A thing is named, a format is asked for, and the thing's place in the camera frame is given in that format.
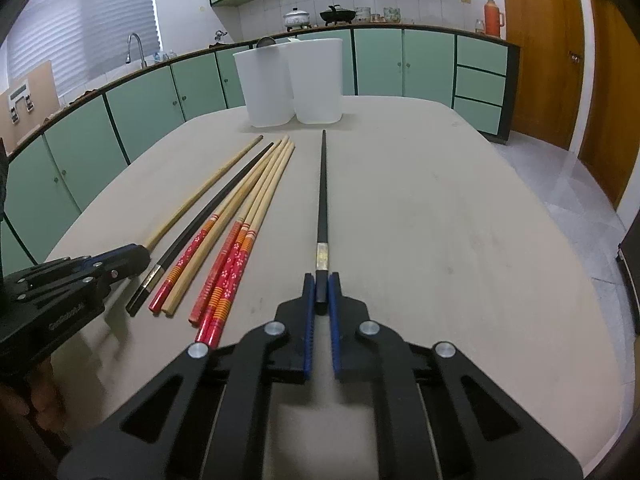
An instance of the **silver rivet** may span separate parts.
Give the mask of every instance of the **silver rivet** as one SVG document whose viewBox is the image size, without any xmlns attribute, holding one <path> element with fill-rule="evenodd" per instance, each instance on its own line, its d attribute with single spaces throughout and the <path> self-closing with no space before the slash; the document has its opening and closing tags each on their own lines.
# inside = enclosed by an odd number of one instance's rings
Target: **silver rivet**
<svg viewBox="0 0 640 480">
<path fill-rule="evenodd" d="M 209 347 L 204 343 L 191 343 L 187 349 L 187 354 L 189 354 L 189 357 L 193 357 L 194 359 L 200 359 L 207 355 L 208 351 Z"/>
<path fill-rule="evenodd" d="M 436 354 L 445 359 L 453 357 L 456 354 L 456 347 L 449 342 L 443 341 L 436 345 Z"/>
<path fill-rule="evenodd" d="M 264 326 L 264 331 L 269 335 L 280 335 L 284 329 L 284 325 L 279 321 L 270 321 Z"/>
<path fill-rule="evenodd" d="M 380 325 L 375 321 L 363 321 L 358 329 L 364 335 L 376 335 L 380 332 Z"/>
</svg>

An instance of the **window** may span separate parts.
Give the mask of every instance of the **window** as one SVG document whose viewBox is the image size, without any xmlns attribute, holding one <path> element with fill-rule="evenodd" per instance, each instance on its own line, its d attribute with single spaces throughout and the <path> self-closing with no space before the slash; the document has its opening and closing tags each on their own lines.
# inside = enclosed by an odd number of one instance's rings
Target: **window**
<svg viewBox="0 0 640 480">
<path fill-rule="evenodd" d="M 145 55 L 159 50 L 152 0 L 30 0 L 7 38 L 10 80 L 51 60 L 59 95 L 124 64 L 136 32 Z M 131 62 L 139 59 L 131 45 Z"/>
</svg>

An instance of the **wall faucet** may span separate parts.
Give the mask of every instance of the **wall faucet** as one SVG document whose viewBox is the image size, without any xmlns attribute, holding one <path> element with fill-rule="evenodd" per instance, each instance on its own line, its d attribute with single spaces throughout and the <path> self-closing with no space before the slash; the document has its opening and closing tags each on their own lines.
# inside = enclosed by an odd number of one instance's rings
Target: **wall faucet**
<svg viewBox="0 0 640 480">
<path fill-rule="evenodd" d="M 142 62 L 142 68 L 146 68 L 146 61 L 145 61 L 145 54 L 142 52 L 142 41 L 140 41 L 140 36 L 137 35 L 135 32 L 132 32 L 131 34 L 129 34 L 129 41 L 127 43 L 127 60 L 125 61 L 126 64 L 131 63 L 131 37 L 135 36 L 135 38 L 138 40 L 138 49 L 140 51 L 140 61 Z"/>
</svg>

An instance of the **triangular cutout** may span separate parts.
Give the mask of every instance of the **triangular cutout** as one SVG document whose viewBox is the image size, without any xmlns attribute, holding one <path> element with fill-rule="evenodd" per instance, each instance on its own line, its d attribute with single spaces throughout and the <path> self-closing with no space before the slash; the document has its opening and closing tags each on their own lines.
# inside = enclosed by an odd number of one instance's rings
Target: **triangular cutout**
<svg viewBox="0 0 640 480">
<path fill-rule="evenodd" d="M 156 442 L 181 384 L 182 377 L 175 375 L 169 378 L 149 400 L 127 417 L 120 429 L 148 444 Z"/>
<path fill-rule="evenodd" d="M 476 416 L 482 436 L 487 441 L 492 442 L 520 430 L 516 420 L 505 412 L 502 406 L 471 377 L 462 376 L 460 381 Z"/>
</svg>

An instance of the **tabletop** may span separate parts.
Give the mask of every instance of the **tabletop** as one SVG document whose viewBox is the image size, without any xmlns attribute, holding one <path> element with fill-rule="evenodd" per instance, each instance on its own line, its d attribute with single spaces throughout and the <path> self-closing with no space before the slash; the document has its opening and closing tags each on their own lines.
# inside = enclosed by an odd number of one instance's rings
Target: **tabletop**
<svg viewBox="0 0 640 480">
<path fill-rule="evenodd" d="M 545 207 L 491 144 L 444 105 L 344 98 L 327 130 L 330 270 L 343 293 L 408 341 L 455 343 L 585 466 L 620 419 L 622 390 L 591 282 Z M 316 262 L 322 126 L 295 119 L 253 128 L 246 109 L 195 118 L 157 142 L 82 213 L 49 258 L 143 241 L 257 134 L 290 135 L 283 174 L 229 315 L 221 345 L 273 319 Z M 209 190 L 152 253 L 162 255 L 240 166 Z M 190 342 L 187 317 L 226 233 L 173 319 L 111 295 L 54 354 L 73 437 L 104 420 Z M 377 476 L 370 391 L 333 379 L 328 321 L 316 321 L 314 376 L 274 387 L 265 478 Z"/>
</svg>

